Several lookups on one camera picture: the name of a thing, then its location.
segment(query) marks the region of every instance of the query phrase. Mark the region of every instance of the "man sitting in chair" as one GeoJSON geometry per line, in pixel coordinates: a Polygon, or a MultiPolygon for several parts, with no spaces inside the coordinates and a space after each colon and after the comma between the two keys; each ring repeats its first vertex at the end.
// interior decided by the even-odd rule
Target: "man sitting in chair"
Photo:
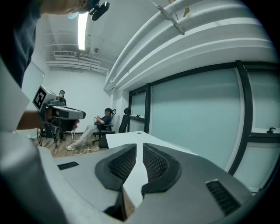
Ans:
{"type": "Polygon", "coordinates": [[[67,150],[76,150],[79,146],[84,144],[87,140],[89,140],[93,134],[93,132],[99,132],[100,130],[106,130],[104,127],[105,124],[109,124],[111,121],[112,110],[110,108],[105,109],[105,116],[100,118],[96,117],[96,122],[100,123],[100,127],[95,126],[95,124],[88,125],[84,130],[84,133],[80,137],[80,139],[73,144],[67,146],[67,150]]]}

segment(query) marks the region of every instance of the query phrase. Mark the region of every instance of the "person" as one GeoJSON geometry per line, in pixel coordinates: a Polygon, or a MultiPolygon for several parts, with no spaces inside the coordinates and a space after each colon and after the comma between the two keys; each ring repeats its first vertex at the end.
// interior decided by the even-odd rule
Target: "person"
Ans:
{"type": "Polygon", "coordinates": [[[86,127],[84,130],[84,133],[80,137],[80,139],[71,145],[67,146],[67,150],[76,150],[79,146],[84,144],[87,140],[89,140],[93,134],[93,132],[99,132],[100,130],[106,130],[106,127],[104,127],[105,124],[109,124],[111,122],[111,115],[112,115],[112,109],[106,108],[105,116],[100,118],[99,116],[96,117],[96,122],[101,124],[100,129],[98,128],[99,125],[91,124],[86,127]]]}
{"type": "MultiPolygon", "coordinates": [[[[10,74],[22,87],[24,73],[31,62],[34,52],[36,25],[45,14],[84,13],[92,8],[94,0],[20,0],[4,1],[2,8],[10,10],[14,15],[5,21],[5,35],[0,48],[0,55],[10,74]]],[[[52,111],[46,110],[47,121],[50,122],[52,111]]],[[[17,129],[44,128],[37,111],[24,112],[17,129]]]]}
{"type": "MultiPolygon", "coordinates": [[[[60,90],[59,96],[63,98],[63,103],[64,103],[65,106],[67,106],[67,104],[66,104],[66,99],[64,98],[64,95],[65,95],[65,91],[64,91],[64,90],[60,90]]],[[[59,141],[60,143],[62,143],[62,142],[64,142],[64,141],[66,140],[66,139],[64,138],[63,132],[60,132],[60,133],[59,133],[59,139],[60,139],[60,141],[59,141]]],[[[57,136],[55,136],[55,137],[53,138],[53,143],[57,143],[57,136]]]]}

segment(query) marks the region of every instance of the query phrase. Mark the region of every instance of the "black window frame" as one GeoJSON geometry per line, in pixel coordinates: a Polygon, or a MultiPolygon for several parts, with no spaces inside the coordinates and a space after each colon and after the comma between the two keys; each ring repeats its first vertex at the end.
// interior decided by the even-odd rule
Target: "black window frame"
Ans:
{"type": "MultiPolygon", "coordinates": [[[[244,124],[243,124],[243,131],[241,136],[240,145],[236,154],[236,157],[232,163],[231,168],[229,169],[228,173],[234,175],[236,170],[238,169],[241,160],[244,156],[247,143],[248,142],[258,142],[258,143],[278,143],[279,134],[273,133],[252,133],[252,123],[253,123],[253,103],[252,103],[252,90],[251,85],[249,82],[248,73],[252,70],[268,70],[277,72],[280,76],[280,64],[279,63],[269,63],[269,62],[248,62],[248,61],[240,61],[236,60],[235,62],[230,63],[222,63],[222,64],[215,64],[215,65],[208,65],[200,68],[191,69],[188,71],[180,72],[157,81],[147,83],[146,85],[135,89],[129,92],[129,109],[131,111],[131,104],[132,104],[132,96],[141,92],[146,92],[145,97],[145,118],[139,118],[135,116],[129,116],[132,120],[137,120],[143,122],[145,124],[145,132],[149,133],[149,125],[150,125],[150,115],[151,115],[151,86],[155,86],[164,82],[168,82],[174,79],[178,79],[181,77],[185,77],[188,75],[195,75],[203,72],[208,71],[215,71],[215,70],[222,70],[222,69],[234,69],[237,68],[242,89],[244,95],[244,124]]],[[[130,131],[130,122],[128,124],[128,132],[130,131]]],[[[271,174],[271,177],[264,185],[263,189],[265,189],[269,182],[271,182],[271,178],[276,174],[277,170],[280,168],[280,157],[278,158],[277,164],[274,167],[274,170],[271,174]]]]}

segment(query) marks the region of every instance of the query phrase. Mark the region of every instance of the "white pants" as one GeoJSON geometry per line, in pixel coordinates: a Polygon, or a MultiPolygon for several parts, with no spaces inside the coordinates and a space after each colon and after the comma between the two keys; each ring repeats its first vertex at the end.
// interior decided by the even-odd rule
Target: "white pants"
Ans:
{"type": "Polygon", "coordinates": [[[72,148],[78,148],[79,146],[84,144],[87,140],[91,138],[93,132],[99,132],[98,128],[94,124],[88,125],[80,139],[77,142],[71,144],[72,148]]]}

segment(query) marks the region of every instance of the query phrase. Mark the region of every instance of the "floor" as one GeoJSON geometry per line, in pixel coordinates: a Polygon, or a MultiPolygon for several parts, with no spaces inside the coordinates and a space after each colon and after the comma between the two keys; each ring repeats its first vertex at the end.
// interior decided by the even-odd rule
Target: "floor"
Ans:
{"type": "Polygon", "coordinates": [[[87,141],[85,143],[85,145],[79,147],[79,149],[75,150],[75,151],[68,151],[66,149],[66,147],[68,145],[71,145],[75,140],[78,140],[80,138],[81,135],[75,135],[73,136],[73,139],[71,137],[71,135],[64,135],[64,138],[66,138],[66,140],[62,143],[60,143],[60,140],[58,139],[57,141],[57,146],[56,143],[53,143],[53,139],[51,138],[42,138],[42,146],[48,148],[51,151],[51,154],[53,154],[53,157],[64,157],[64,156],[74,156],[75,154],[79,154],[84,152],[84,154],[86,153],[93,153],[93,152],[98,152],[101,150],[106,150],[106,149],[100,149],[98,147],[98,142],[96,142],[94,145],[92,144],[92,141],[97,139],[94,136],[92,136],[92,138],[87,141]]]}
{"type": "MultiPolygon", "coordinates": [[[[52,138],[42,138],[42,146],[45,148],[48,148],[50,150],[51,154],[53,154],[54,158],[55,157],[74,156],[75,154],[79,154],[79,153],[86,154],[86,153],[94,153],[94,152],[98,152],[98,151],[102,151],[102,150],[107,150],[107,149],[100,149],[98,147],[98,142],[96,142],[93,145],[92,141],[97,138],[92,136],[92,138],[89,141],[87,141],[83,146],[79,147],[79,149],[77,149],[75,151],[68,151],[66,149],[66,147],[68,145],[72,144],[75,140],[78,140],[80,138],[80,136],[81,135],[75,135],[75,136],[73,136],[73,139],[72,139],[71,135],[64,135],[64,138],[66,138],[66,140],[64,142],[60,143],[60,140],[58,139],[57,146],[56,146],[56,143],[53,142],[52,138]]],[[[130,217],[132,215],[132,213],[134,212],[135,207],[132,204],[132,202],[130,201],[124,188],[122,188],[122,192],[123,192],[126,216],[130,217]]]]}

